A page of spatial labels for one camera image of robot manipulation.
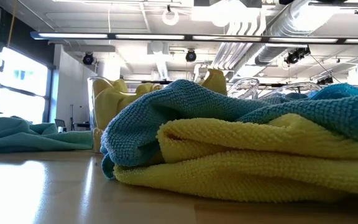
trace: table surface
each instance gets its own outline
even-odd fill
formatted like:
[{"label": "table surface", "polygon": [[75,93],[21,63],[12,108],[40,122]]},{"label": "table surface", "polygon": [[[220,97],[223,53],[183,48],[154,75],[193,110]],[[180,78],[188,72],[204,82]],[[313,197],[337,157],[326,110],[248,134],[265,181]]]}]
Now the table surface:
[{"label": "table surface", "polygon": [[237,203],[121,184],[89,151],[0,154],[0,223],[358,223],[335,204]]}]

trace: white wall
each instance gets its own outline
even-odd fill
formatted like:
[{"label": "white wall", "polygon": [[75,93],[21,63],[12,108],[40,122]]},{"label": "white wall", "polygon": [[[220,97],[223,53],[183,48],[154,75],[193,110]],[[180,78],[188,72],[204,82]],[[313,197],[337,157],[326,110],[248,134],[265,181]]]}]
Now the white wall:
[{"label": "white wall", "polygon": [[69,131],[70,105],[74,105],[73,119],[75,123],[90,120],[86,79],[97,74],[68,55],[61,45],[55,46],[54,64],[57,70],[54,73],[52,82],[50,122],[53,123],[55,118],[62,119],[65,121]]}]

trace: teal towel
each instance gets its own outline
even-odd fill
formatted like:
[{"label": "teal towel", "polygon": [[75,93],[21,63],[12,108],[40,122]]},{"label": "teal towel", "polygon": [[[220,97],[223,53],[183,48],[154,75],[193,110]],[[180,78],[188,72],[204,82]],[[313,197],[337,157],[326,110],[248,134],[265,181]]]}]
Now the teal towel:
[{"label": "teal towel", "polygon": [[332,85],[307,99],[276,96],[240,100],[178,80],[142,96],[109,123],[102,136],[101,152],[106,155],[102,168],[107,177],[112,177],[114,164],[145,164],[159,150],[155,136],[160,125],[168,121],[216,118],[264,124],[288,113],[358,140],[358,88],[350,85]]},{"label": "teal towel", "polygon": [[20,118],[0,118],[0,153],[91,149],[90,131],[58,133],[56,124],[30,124]]}]

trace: room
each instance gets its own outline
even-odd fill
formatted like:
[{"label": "room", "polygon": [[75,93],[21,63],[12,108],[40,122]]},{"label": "room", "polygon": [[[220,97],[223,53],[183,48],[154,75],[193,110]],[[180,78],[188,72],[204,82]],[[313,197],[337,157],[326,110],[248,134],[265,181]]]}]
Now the room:
[{"label": "room", "polygon": [[358,222],[358,0],[0,0],[6,222]]}]

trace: yellow cord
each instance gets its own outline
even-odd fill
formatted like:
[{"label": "yellow cord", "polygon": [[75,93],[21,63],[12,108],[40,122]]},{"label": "yellow cord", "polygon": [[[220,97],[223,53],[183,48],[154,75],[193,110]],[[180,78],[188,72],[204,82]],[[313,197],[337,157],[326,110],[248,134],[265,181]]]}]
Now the yellow cord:
[{"label": "yellow cord", "polygon": [[15,3],[13,5],[13,14],[12,14],[12,22],[11,22],[11,29],[9,31],[9,38],[7,40],[7,47],[11,45],[11,38],[12,38],[12,31],[13,31],[13,23],[15,22],[15,16],[16,16],[16,9],[17,9],[17,0],[15,0]]}]

